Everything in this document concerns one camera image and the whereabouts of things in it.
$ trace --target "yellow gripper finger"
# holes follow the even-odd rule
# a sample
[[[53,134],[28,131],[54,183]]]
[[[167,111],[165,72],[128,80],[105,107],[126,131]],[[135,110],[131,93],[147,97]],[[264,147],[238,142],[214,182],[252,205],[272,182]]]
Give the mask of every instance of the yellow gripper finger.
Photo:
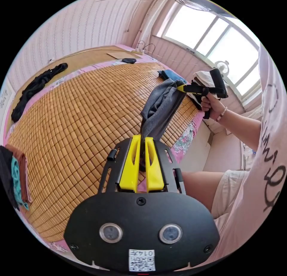
[[[120,188],[125,190],[133,190],[137,192],[138,187],[138,169],[140,165],[140,145],[141,135],[132,137],[123,173],[120,179]]]
[[[145,139],[145,155],[147,192],[163,190],[164,181],[153,138],[146,137]]]

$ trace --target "pink bedsheet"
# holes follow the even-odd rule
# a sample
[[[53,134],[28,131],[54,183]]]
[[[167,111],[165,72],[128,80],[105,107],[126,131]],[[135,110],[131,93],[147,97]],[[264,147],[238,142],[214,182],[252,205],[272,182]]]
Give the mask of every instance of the pink bedsheet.
[[[127,47],[125,45],[116,45],[117,47],[120,47],[124,50],[127,51],[132,51],[133,49],[130,47]],[[147,63],[147,62],[157,62],[159,64],[161,64],[163,67],[165,67],[166,69],[170,69],[169,67],[167,67],[166,65],[164,65],[163,63],[157,61],[156,59],[148,56],[148,55],[139,55],[140,58],[137,59],[137,63]],[[53,90],[54,88],[58,87],[59,85],[61,85],[62,83],[64,83],[67,80],[70,80],[76,76],[79,76],[83,73],[92,71],[92,70],[97,70],[99,68],[104,68],[104,67],[108,67],[108,66],[113,66],[113,65],[120,65],[120,64],[125,64],[119,60],[116,61],[108,61],[108,62],[103,62],[100,64],[95,64],[95,65],[91,65],[82,69],[79,69],[75,72],[70,73],[69,75],[55,81],[54,83],[50,84],[49,86],[47,86],[46,88],[44,88],[42,91],[40,91],[38,94],[36,94],[35,96],[33,96],[29,102],[27,103],[25,110],[23,112],[23,115],[29,110],[29,108],[37,101],[39,100],[42,96],[44,96],[46,93],[48,93],[49,91]],[[4,139],[3,139],[3,143],[4,145],[7,143],[7,140],[11,134],[11,132],[13,131],[13,129],[15,128],[15,126],[17,126],[17,123],[14,123],[11,128],[9,129],[7,135],[6,135],[6,128],[7,128],[7,123],[8,123],[8,118],[11,117],[11,107],[8,110],[8,114],[6,115],[6,120],[5,120],[5,126],[4,126]],[[171,151],[176,159],[176,161],[179,163],[183,156],[185,155],[187,149],[189,148],[194,136],[196,135],[196,132],[201,124],[202,118],[204,116],[203,112],[198,112],[197,115],[194,117],[194,119],[191,121],[191,123],[188,125],[188,127],[186,128],[186,130],[183,132],[183,134],[179,137],[179,139],[176,141],[176,143],[173,145],[173,147],[171,148]],[[138,186],[138,191],[142,191],[145,192],[146,191],[146,181],[142,181],[139,186]],[[49,242],[48,245],[51,247],[51,249],[55,249],[58,251],[62,251],[62,252],[67,252],[69,251],[69,247],[66,244],[65,240],[61,240],[61,241],[57,241],[57,242]]]

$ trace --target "gray cloth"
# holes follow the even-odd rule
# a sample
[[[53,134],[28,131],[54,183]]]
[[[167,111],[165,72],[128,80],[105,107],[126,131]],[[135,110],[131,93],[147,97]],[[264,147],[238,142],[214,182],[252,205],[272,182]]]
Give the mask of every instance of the gray cloth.
[[[182,80],[167,79],[153,89],[141,111],[142,145],[146,137],[159,141],[186,93],[176,88],[185,85]]]

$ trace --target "white t-shirt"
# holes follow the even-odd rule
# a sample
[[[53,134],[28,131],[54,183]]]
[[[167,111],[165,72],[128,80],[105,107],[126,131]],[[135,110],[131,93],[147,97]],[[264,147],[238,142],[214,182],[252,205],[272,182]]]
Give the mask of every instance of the white t-shirt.
[[[251,238],[270,213],[287,176],[287,94],[278,69],[262,45],[259,73],[263,92],[259,147],[232,210],[224,220],[220,241],[203,265],[229,255]]]

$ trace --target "qr code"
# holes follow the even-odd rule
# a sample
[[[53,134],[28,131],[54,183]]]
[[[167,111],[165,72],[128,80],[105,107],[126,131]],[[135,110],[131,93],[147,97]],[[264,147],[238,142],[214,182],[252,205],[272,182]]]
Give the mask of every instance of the qr code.
[[[155,251],[130,249],[129,270],[135,272],[155,271]]]

